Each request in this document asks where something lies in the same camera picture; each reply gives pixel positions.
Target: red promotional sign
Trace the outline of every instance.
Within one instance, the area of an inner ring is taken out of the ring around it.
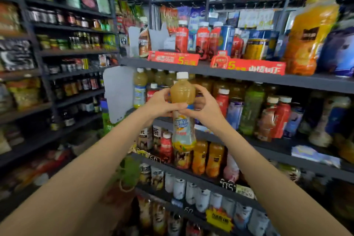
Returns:
[[[218,55],[211,60],[211,68],[223,68],[238,71],[252,71],[266,74],[285,74],[284,62],[273,62],[265,60],[231,59],[226,51],[220,50]]]
[[[148,60],[159,63],[198,65],[199,54],[175,53],[168,51],[150,51]]]

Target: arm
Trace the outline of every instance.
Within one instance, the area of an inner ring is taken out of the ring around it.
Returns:
[[[140,131],[187,104],[169,104],[170,89],[154,94],[95,145],[53,176],[0,224],[0,235],[74,235]]]
[[[196,100],[195,108],[202,110],[184,109],[180,113],[197,118],[224,142],[282,236],[352,235],[228,124],[206,88],[195,86],[204,96]]]

